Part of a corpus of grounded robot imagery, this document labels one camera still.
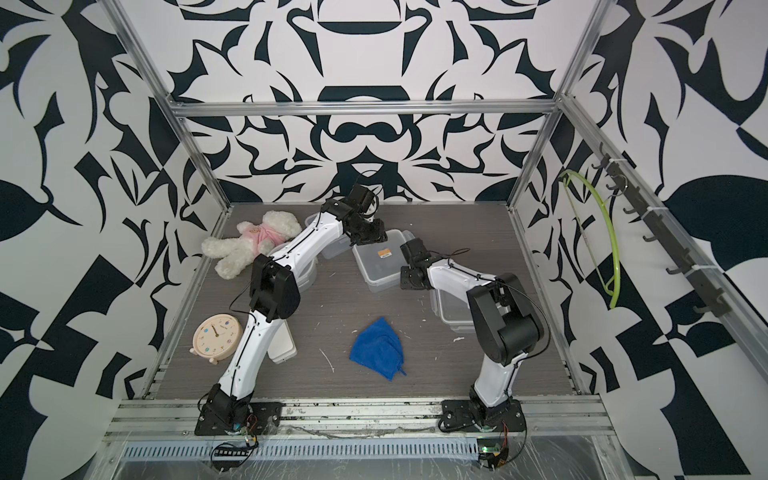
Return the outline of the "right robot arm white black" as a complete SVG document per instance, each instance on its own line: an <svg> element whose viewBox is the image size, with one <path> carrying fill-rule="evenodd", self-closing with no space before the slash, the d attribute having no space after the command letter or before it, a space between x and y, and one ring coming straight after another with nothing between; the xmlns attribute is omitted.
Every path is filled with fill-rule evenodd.
<svg viewBox="0 0 768 480"><path fill-rule="evenodd" d="M480 374L470 390L479 413L496 412L512 400L518 367L545 338L546 322L539 307L513 274L491 277L428 250L421 239L401 246L403 290L432 290L461 300L468 307L484 353Z"/></svg>

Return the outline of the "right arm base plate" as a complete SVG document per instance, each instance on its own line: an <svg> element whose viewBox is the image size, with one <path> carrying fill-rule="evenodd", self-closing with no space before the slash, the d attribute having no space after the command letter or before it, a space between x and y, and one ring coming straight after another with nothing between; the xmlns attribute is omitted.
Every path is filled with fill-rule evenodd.
<svg viewBox="0 0 768 480"><path fill-rule="evenodd" d="M444 400L438 429L443 433L524 432L527 422L518 400L507 399L486 407L479 399Z"/></svg>

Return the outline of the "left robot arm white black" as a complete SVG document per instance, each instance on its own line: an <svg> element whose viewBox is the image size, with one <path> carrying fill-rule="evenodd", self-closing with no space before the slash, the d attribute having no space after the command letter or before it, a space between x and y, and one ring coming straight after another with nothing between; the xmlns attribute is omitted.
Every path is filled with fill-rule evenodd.
<svg viewBox="0 0 768 480"><path fill-rule="evenodd" d="M291 240L280 255L256 257L244 333L229 366L206 395L202 420L217 420L220 431L234 432L246 425L258 371L268 347L301 301L295 274L343 236L353 246L385 241L384 223L374 217L377 208L374 190L355 184L345 197L326 200L315 222Z"/></svg>

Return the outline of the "clear rectangular lunch box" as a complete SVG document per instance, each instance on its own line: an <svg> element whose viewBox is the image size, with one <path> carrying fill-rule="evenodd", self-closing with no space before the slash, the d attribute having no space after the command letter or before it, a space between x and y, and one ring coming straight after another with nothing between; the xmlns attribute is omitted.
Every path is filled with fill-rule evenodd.
<svg viewBox="0 0 768 480"><path fill-rule="evenodd" d="M401 268L407 265L401 246L415 238L408 230L387 230L386 235L384 242L352 247L359 270L372 293L399 286Z"/></svg>
<svg viewBox="0 0 768 480"><path fill-rule="evenodd" d="M316 212L307 217L304 224L307 228L319 231L319 234L313 234L312 238L318 245L322 246L320 253L325 259L333 259L351 250L351 240L335 215L327 212Z"/></svg>

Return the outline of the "blue cleaning cloth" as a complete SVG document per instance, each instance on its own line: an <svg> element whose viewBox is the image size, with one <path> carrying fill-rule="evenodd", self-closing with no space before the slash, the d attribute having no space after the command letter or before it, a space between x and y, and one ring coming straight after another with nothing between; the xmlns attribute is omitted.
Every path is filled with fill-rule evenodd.
<svg viewBox="0 0 768 480"><path fill-rule="evenodd" d="M350 351L350 360L380 374L388 381L392 381L396 374L406 374L401 341L384 317L358 334Z"/></svg>

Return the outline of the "clear lunch box lid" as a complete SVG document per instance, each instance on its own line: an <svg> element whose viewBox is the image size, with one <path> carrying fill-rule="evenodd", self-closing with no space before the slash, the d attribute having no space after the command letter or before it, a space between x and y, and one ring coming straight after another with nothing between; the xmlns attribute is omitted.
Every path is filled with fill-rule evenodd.
<svg viewBox="0 0 768 480"><path fill-rule="evenodd" d="M459 334L474 332L474 323L466 300L443 290L430 290L429 294L433 313L453 332Z"/></svg>

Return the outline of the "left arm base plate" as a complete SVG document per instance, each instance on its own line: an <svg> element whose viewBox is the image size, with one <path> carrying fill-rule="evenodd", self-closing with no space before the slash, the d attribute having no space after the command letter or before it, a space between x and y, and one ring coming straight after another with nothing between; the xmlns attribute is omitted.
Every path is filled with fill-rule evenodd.
<svg viewBox="0 0 768 480"><path fill-rule="evenodd" d="M261 435L276 429L281 423L281 402L240 403L228 410L206 401L194 429L200 437L224 435Z"/></svg>

